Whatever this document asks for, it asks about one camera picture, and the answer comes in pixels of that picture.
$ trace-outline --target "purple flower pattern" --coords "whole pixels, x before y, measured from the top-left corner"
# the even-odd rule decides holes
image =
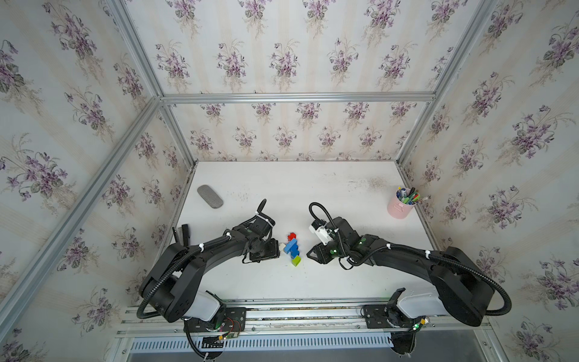
[[[298,158],[296,158],[296,161],[313,161],[314,160],[314,153],[313,151],[310,151],[308,153],[303,153],[300,152],[298,153]]]
[[[544,275],[530,272],[521,276],[531,280],[520,289],[525,297],[543,304],[546,309],[549,306],[556,306],[557,310],[579,307],[579,259],[567,264],[552,257],[551,261],[539,261],[539,264],[545,270]]]
[[[202,104],[200,106],[205,111],[205,117],[209,119],[209,123],[213,121],[218,125],[223,121],[221,118],[221,107],[225,107],[225,103]]]
[[[125,212],[133,215],[135,203],[133,201],[134,195],[129,195],[131,188],[124,181],[124,177],[117,175],[115,179],[111,180],[108,189],[102,193],[101,198],[107,207],[110,209],[114,204],[116,211],[125,217]]]
[[[263,12],[265,11],[266,0],[238,0],[242,8],[245,8],[245,18],[243,19],[247,25],[247,31],[255,31],[255,39],[263,34],[264,19]]]
[[[280,92],[286,92],[294,82],[292,77],[298,75],[299,63],[294,51],[298,43],[292,39],[285,46],[282,46],[281,43],[275,43],[273,46],[275,52],[271,56],[272,62],[269,67],[276,70],[273,84],[278,85]]]
[[[483,206],[477,210],[481,215],[477,222],[483,224],[484,229],[491,229],[493,232],[496,225],[501,230],[509,225],[516,227],[516,223],[523,217],[525,206],[538,210],[532,198],[522,198],[518,196],[519,189],[514,185],[508,191],[497,189],[495,194],[489,195],[491,206]]]
[[[145,194],[147,204],[154,204],[157,209],[165,208],[165,198],[159,189],[159,180],[145,181],[145,186],[141,187],[141,190]]]
[[[68,173],[58,168],[59,158],[51,157],[46,152],[34,152],[24,148],[28,133],[20,136],[17,143],[12,137],[13,155],[0,156],[0,171],[6,170],[8,186],[4,189],[18,191],[22,201],[32,198],[38,193],[42,197],[42,207],[49,210],[53,215],[58,214],[58,207],[70,209],[76,200],[76,192],[72,184],[65,184],[64,180]]]
[[[170,41],[167,47],[162,44],[156,44],[155,48],[160,51],[157,53],[157,67],[167,72],[167,83],[174,87],[177,93],[186,93],[187,85],[190,83],[185,80],[189,78],[189,64],[185,58],[177,52],[180,42]]]
[[[269,114],[275,105],[275,103],[252,103],[251,108],[255,109],[255,118],[257,121],[266,125],[270,121]]]
[[[411,108],[416,108],[417,105],[418,103],[416,102],[393,102],[390,105],[390,109],[392,109],[390,123],[394,122],[392,126],[396,126],[402,123],[406,113],[410,111]]]
[[[85,242],[82,240],[81,234],[85,232],[80,229],[78,236],[72,239],[72,244],[64,251],[64,255],[60,258],[58,263],[57,271],[61,272],[67,270],[70,266],[72,269],[77,269],[76,273],[83,272],[88,274],[87,268],[90,264],[98,267],[99,255],[95,250],[90,250]]]
[[[107,289],[102,288],[99,291],[93,289],[90,299],[77,307],[81,310],[83,316],[78,313],[76,317],[71,318],[74,324],[80,324],[80,335],[94,330],[94,327],[101,327],[102,330],[111,327],[113,318],[120,318],[119,307],[117,303],[111,303],[105,296]]]
[[[199,25],[195,17],[195,3],[201,0],[165,0],[168,6],[175,9],[177,23],[181,31],[187,30],[191,39],[199,33]]]
[[[167,225],[160,223],[159,218],[157,218],[155,222],[155,230],[153,230],[153,232],[151,233],[151,239],[153,239],[153,242],[157,249],[161,247],[161,243],[163,242],[163,238],[165,237],[166,231]]]
[[[31,89],[32,81],[24,79],[19,73],[20,68],[14,63],[11,54],[18,54],[18,50],[7,40],[2,41],[0,47],[0,92],[6,94],[3,99],[6,102],[14,101],[16,108],[24,113],[24,102],[28,100],[42,115],[41,105],[44,102],[38,97],[40,90]]]
[[[573,59],[575,54],[579,53],[578,25],[579,10],[573,14],[567,24],[553,28],[556,33],[551,35],[551,39],[549,39],[551,50],[545,52],[543,58],[537,58],[537,67],[529,74],[538,75],[538,79],[531,86],[536,84],[544,86],[547,81],[554,81],[554,72],[562,73],[561,67],[565,62]]]
[[[295,134],[294,130],[289,129],[286,126],[280,126],[277,128],[277,133],[273,135],[273,138],[276,140],[280,152],[284,152],[284,154],[287,155],[288,152],[291,151],[292,141],[298,138],[298,136]]]
[[[410,68],[410,54],[409,50],[414,48],[417,44],[408,42],[405,46],[393,45],[382,60],[382,64],[378,69],[383,70],[384,74],[378,77],[378,87],[383,92],[387,92],[395,85],[398,85],[398,80],[404,76],[404,71]]]
[[[197,151],[201,153],[204,159],[211,155],[213,149],[213,141],[207,135],[208,130],[200,129],[199,131],[191,131],[189,141],[193,146],[197,147]]]
[[[268,151],[259,151],[259,157],[256,158],[257,161],[277,161],[279,158],[275,153],[269,153]]]
[[[376,140],[382,138],[381,130],[376,130],[373,126],[366,127],[364,132],[358,136],[360,139],[360,151],[368,153],[374,146]]]
[[[469,170],[475,167],[480,170],[484,163],[482,161],[488,156],[482,153],[484,147],[482,141],[475,138],[470,144],[463,144],[463,149],[460,151],[460,157],[456,160],[455,169],[458,172],[454,175],[458,179],[463,178]]]
[[[45,2],[42,7],[53,19],[50,25],[54,35],[58,36],[62,50],[75,51],[76,64],[85,77],[88,79],[90,74],[96,81],[99,76],[103,77],[102,59],[95,56],[97,46],[89,38],[90,29],[85,26],[80,17],[72,14],[70,9],[61,3],[55,6],[51,2]]]
[[[139,159],[145,158],[145,163],[150,169],[157,169],[157,165],[159,164],[159,159],[157,158],[158,152],[155,152],[153,138],[149,136],[148,132],[141,135],[139,142],[135,145],[135,151]]]
[[[89,125],[94,131],[94,135],[103,142],[106,142],[105,137],[107,137],[111,143],[114,143],[115,131],[112,129],[112,124],[102,114],[102,98],[89,89],[90,87],[87,87],[86,91],[82,92],[80,89],[71,88],[70,94],[64,93],[66,100],[74,108],[72,118],[82,125]]]
[[[321,106],[320,103],[298,103],[295,111],[300,114],[298,126],[302,126],[302,130],[312,129],[320,116]]]
[[[481,54],[488,54],[491,50],[495,49],[496,42],[499,41],[499,37],[507,30],[509,25],[519,23],[523,17],[523,4],[524,0],[503,0],[497,5],[490,16],[492,24],[486,30],[481,40],[481,45],[486,45]]]
[[[384,29],[394,25],[394,16],[400,12],[400,0],[368,0],[364,15],[370,17],[370,24],[364,28],[362,39],[368,40],[368,48],[378,46],[387,37]]]
[[[131,303],[135,305],[141,299],[139,289],[141,288],[141,284],[145,280],[147,273],[148,271],[146,269],[140,270],[135,278],[129,281],[129,286],[124,290],[125,293],[131,296]]]
[[[454,49],[455,47],[451,46],[446,50],[445,54],[442,57],[436,59],[436,63],[434,64],[433,68],[430,69],[434,72],[434,76],[430,78],[428,80],[428,83],[426,84],[426,87],[428,89],[434,90],[434,88],[436,87],[438,78],[440,78],[442,71],[444,70],[448,61],[450,60],[450,56],[452,55],[452,51]]]
[[[479,88],[472,91],[475,100],[463,111],[463,124],[467,127],[478,123],[479,116],[485,118],[491,109],[497,108],[501,100],[502,90],[505,86],[515,84],[510,80],[511,76],[499,78],[497,72],[492,72],[488,80],[480,83]]]
[[[233,139],[237,141],[239,148],[248,155],[253,151],[253,140],[257,139],[253,130],[247,130],[245,127],[235,127]]]
[[[422,186],[427,186],[432,181],[439,181],[442,174],[440,169],[440,160],[438,156],[434,156],[433,159],[426,161],[426,170],[422,174],[422,179],[424,183]]]
[[[332,126],[325,126],[322,128],[322,132],[318,134],[320,149],[322,152],[325,152],[326,155],[333,150],[336,140],[341,138],[339,131],[340,130],[334,130]]]
[[[573,123],[576,125],[574,119],[571,118],[571,113],[559,113],[557,115],[550,115],[551,108],[542,105],[537,113],[523,114],[523,121],[518,122],[512,126],[516,131],[516,137],[508,138],[499,145],[499,149],[503,151],[497,158],[505,165],[510,165],[516,162],[521,166],[521,156],[531,159],[539,150],[547,151],[551,141],[555,139],[555,129],[558,122],[563,122],[565,125]]]
[[[465,6],[468,0],[439,0],[434,1],[430,5],[430,8],[434,11],[432,15],[431,21],[427,22],[428,30],[426,34],[433,33],[434,38],[439,38],[442,36],[442,33],[446,31],[445,27],[450,20],[450,17],[456,13],[459,7]]]
[[[347,114],[347,118],[344,120],[344,126],[348,127],[348,131],[355,129],[362,123],[361,120],[366,118],[366,112],[368,112],[369,109],[370,105],[368,102],[348,102],[346,109],[344,109],[344,113]]]
[[[456,195],[448,195],[446,206],[444,210],[441,211],[441,222],[449,225],[453,220],[466,220],[467,214],[470,214],[470,210],[465,206],[466,204],[467,199],[463,196],[462,191],[457,192]]]
[[[169,192],[169,194],[171,195],[171,200],[173,200],[174,203],[177,203],[179,201],[179,198],[181,197],[182,191],[183,191],[183,186],[178,185],[177,180],[176,180],[174,182],[173,188]]]
[[[338,38],[334,43],[334,49],[328,53],[329,62],[332,63],[330,74],[336,87],[346,81],[348,78],[348,67],[354,60],[358,60],[356,46],[356,44],[350,45],[348,39],[340,41]]]
[[[307,31],[313,33],[314,38],[321,35],[325,25],[324,19],[330,0],[302,0],[303,7],[307,9]]]
[[[216,161],[237,161],[237,157],[235,157],[235,155],[231,155],[229,153],[227,153],[226,151],[218,151],[217,152],[217,157],[215,158]]]
[[[127,62],[128,54],[123,54],[119,63],[115,63],[113,68],[117,74],[117,83],[123,90],[123,94],[131,95],[131,104],[135,111],[140,112],[145,108],[146,97],[143,94],[141,80],[135,71]]]
[[[135,228],[126,228],[122,235],[115,235],[116,240],[111,246],[119,254],[119,260],[129,258],[135,261],[145,255],[143,246],[137,241],[136,232]]]
[[[500,255],[500,249],[498,246],[491,249],[482,246],[478,253],[479,258],[476,263],[481,272],[486,276],[495,279],[499,283],[504,283],[504,277],[508,272],[505,267],[502,266],[504,257]]]
[[[450,122],[452,118],[448,115],[450,109],[443,104],[440,109],[437,109],[433,115],[433,122],[430,125],[430,129],[428,130],[428,142],[433,142],[438,137],[438,134],[442,131],[447,131],[448,127],[450,127]]]
[[[521,330],[511,332],[514,346],[507,345],[507,348],[511,349],[517,358],[530,357],[540,362],[563,362],[556,349],[559,341],[552,335],[552,329],[550,324],[537,325],[525,317]]]
[[[230,46],[225,43],[219,44],[219,52],[217,54],[217,68],[223,69],[225,75],[223,76],[223,85],[229,85],[231,92],[239,92],[241,85],[244,84],[241,77],[245,76],[245,57],[241,55],[239,46],[243,42],[233,41]]]
[[[165,146],[163,156],[165,156],[165,164],[167,166],[170,166],[176,173],[181,171],[181,164],[179,164],[179,159],[177,158],[177,147]]]
[[[21,332],[22,329],[14,328],[12,336],[16,338]],[[0,360],[2,362],[44,362],[46,355],[47,352],[44,351],[43,347],[37,349],[35,345],[32,348],[25,349],[23,343],[17,340],[8,340],[2,347]]]

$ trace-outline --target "black cable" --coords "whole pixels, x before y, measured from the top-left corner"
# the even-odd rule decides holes
[[[412,254],[416,254],[418,256],[421,256],[423,258],[426,257],[426,251],[425,250],[416,249],[416,248],[413,248],[413,247],[407,246],[407,245],[390,244],[390,248],[388,248],[388,246],[381,246],[379,248],[372,250],[370,253],[366,254],[362,259],[360,259],[360,261],[355,262],[355,263],[352,263],[351,261],[349,261],[349,262],[352,264],[352,266],[360,266],[366,260],[370,259],[370,257],[372,255],[374,255],[380,251],[384,251],[384,250],[388,250],[388,249],[390,249],[390,250],[404,250],[404,251],[408,251]],[[470,267],[468,267],[460,262],[457,262],[457,261],[449,259],[449,258],[439,257],[437,255],[432,255],[432,254],[430,254],[428,258],[430,260],[434,260],[434,261],[438,261],[438,262],[446,263],[448,265],[455,266],[455,267],[462,269],[468,273],[471,273],[472,275],[477,276],[480,279],[482,279],[482,281],[484,281],[486,284],[488,284],[493,290],[496,290],[499,293],[499,295],[503,298],[504,305],[503,305],[503,307],[501,307],[499,309],[487,310],[485,312],[485,314],[487,316],[502,316],[502,315],[505,315],[511,311],[511,308],[512,308],[511,297],[509,297],[509,295],[507,294],[505,289],[503,289],[501,287],[501,285],[498,284],[493,279],[487,277],[483,273],[481,273],[473,268],[470,268]]]
[[[229,241],[229,239],[230,239],[230,237],[227,235],[220,236],[217,239],[213,239],[207,243],[204,243],[204,248],[208,250],[208,249],[211,249],[214,247],[221,246],[222,244]],[[157,283],[155,284],[153,289],[151,289],[149,291],[149,293],[147,293],[147,295],[143,297],[143,300],[142,300],[141,304],[139,305],[139,308],[137,309],[137,318],[147,319],[147,318],[153,318],[153,317],[160,316],[160,314],[158,312],[144,313],[147,304],[149,304],[149,301],[155,295],[155,293],[160,288],[160,286],[163,285],[163,283],[165,283],[165,281],[167,281],[167,279],[169,279],[169,277],[175,271],[180,270],[186,263],[188,263],[195,255],[199,254],[200,252],[201,252],[201,248],[199,246],[190,247],[189,252],[187,254],[185,254],[181,259],[179,259],[177,262],[175,262],[172,266],[170,266],[163,273],[163,275],[161,276],[161,278],[159,278],[159,280],[157,281]]]

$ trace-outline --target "vent grille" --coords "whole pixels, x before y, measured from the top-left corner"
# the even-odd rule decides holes
[[[249,351],[249,350],[302,350],[338,348],[386,348],[392,347],[389,332],[320,333],[291,335],[242,335],[225,341],[223,348],[204,349],[201,338],[193,337],[201,351]],[[185,337],[135,338],[131,353],[188,352]]]

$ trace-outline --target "blue block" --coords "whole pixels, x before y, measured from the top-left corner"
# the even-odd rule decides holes
[[[289,253],[290,249],[292,248],[292,246],[296,245],[298,243],[297,239],[292,239],[285,247],[284,247],[284,253]]]

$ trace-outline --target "green block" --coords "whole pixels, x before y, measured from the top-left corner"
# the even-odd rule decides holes
[[[294,266],[298,266],[299,262],[301,262],[301,261],[302,261],[302,259],[301,259],[301,258],[299,257],[299,255],[298,255],[297,257],[293,258],[293,260],[291,261],[291,263],[292,263]]]

